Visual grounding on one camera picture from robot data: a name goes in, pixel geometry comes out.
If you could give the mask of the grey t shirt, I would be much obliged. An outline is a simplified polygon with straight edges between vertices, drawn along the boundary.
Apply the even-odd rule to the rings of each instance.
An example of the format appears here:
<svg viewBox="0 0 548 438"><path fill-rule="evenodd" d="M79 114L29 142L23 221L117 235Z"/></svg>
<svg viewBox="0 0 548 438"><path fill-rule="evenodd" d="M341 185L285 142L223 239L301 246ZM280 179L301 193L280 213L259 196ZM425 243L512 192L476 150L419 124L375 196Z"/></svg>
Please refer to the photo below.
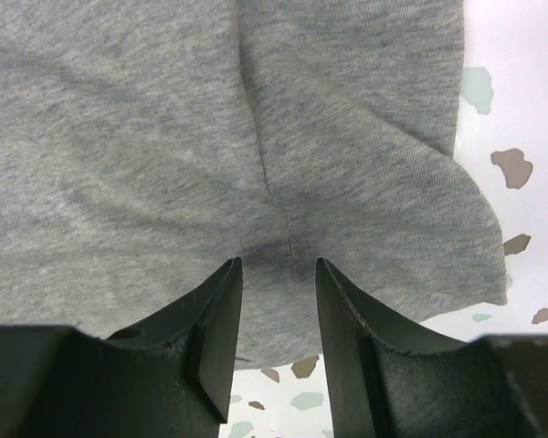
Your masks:
<svg viewBox="0 0 548 438"><path fill-rule="evenodd" d="M237 367L321 353L315 265L507 301L454 159L460 1L0 1L0 324L106 336L243 262Z"/></svg>

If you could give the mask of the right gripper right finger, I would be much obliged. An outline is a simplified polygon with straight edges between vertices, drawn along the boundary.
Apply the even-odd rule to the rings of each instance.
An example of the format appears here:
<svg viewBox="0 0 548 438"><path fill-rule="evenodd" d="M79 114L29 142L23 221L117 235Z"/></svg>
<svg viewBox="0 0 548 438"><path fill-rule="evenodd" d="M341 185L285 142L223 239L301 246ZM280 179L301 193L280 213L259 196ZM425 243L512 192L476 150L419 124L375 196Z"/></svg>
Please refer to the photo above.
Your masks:
<svg viewBox="0 0 548 438"><path fill-rule="evenodd" d="M316 297L336 436L548 437L548 335L447 337L326 259Z"/></svg>

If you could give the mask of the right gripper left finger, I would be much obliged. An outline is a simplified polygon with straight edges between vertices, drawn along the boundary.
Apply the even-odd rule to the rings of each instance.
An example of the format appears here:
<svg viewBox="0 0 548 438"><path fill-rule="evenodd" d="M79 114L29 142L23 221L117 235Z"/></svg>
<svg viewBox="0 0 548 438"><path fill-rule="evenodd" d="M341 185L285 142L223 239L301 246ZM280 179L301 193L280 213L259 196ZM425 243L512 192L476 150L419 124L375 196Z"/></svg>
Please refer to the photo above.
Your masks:
<svg viewBox="0 0 548 438"><path fill-rule="evenodd" d="M0 437L215 437L227 422L239 258L107 339L0 326Z"/></svg>

